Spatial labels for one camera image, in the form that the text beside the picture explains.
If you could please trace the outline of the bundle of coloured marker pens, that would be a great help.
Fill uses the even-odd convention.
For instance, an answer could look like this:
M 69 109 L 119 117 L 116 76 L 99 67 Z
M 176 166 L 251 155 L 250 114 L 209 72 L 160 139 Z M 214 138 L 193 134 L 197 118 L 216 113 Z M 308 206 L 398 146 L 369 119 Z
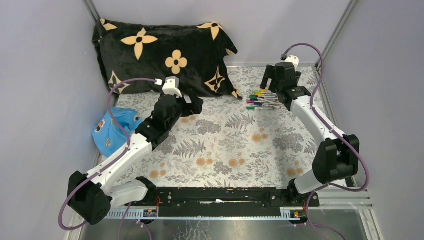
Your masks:
M 247 107 L 249 110 L 253 110 L 255 108 L 283 108 L 283 105 L 279 102 L 279 97 L 277 94 L 264 89 L 253 91 L 246 100 L 246 103 L 249 105 Z

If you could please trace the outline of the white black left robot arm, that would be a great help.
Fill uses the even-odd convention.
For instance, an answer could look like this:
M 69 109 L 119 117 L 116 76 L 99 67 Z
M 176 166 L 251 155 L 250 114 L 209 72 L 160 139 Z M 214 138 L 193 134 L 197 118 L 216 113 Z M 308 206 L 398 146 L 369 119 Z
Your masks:
M 98 224 L 114 207 L 137 201 L 148 206 L 154 202 L 154 190 L 140 177 L 122 185 L 115 182 L 135 160 L 149 155 L 164 142 L 181 117 L 202 113 L 204 100 L 192 90 L 187 95 L 189 102 L 184 97 L 162 94 L 151 115 L 130 136 L 129 143 L 124 143 L 105 162 L 86 173 L 76 171 L 69 177 L 66 205 L 85 223 Z

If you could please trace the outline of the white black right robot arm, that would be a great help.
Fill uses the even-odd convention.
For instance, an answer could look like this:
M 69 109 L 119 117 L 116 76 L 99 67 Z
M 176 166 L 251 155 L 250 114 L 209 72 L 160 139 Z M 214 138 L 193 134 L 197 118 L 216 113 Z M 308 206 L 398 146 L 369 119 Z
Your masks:
M 312 94 L 298 82 L 301 73 L 291 62 L 267 65 L 260 88 L 276 94 L 280 103 L 292 112 L 314 138 L 318 149 L 312 169 L 295 178 L 289 184 L 287 201 L 293 206 L 301 205 L 310 193 L 334 181 L 350 178 L 358 173 L 359 139 L 346 135 L 337 128 L 312 103 Z

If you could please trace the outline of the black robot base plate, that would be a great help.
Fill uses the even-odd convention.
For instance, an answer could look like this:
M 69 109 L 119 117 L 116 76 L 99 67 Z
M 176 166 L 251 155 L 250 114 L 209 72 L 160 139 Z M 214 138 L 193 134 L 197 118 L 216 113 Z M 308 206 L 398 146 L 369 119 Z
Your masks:
M 134 207 L 158 210 L 159 217 L 282 217 L 282 209 L 305 210 L 320 205 L 316 193 L 299 194 L 291 188 L 157 187 Z

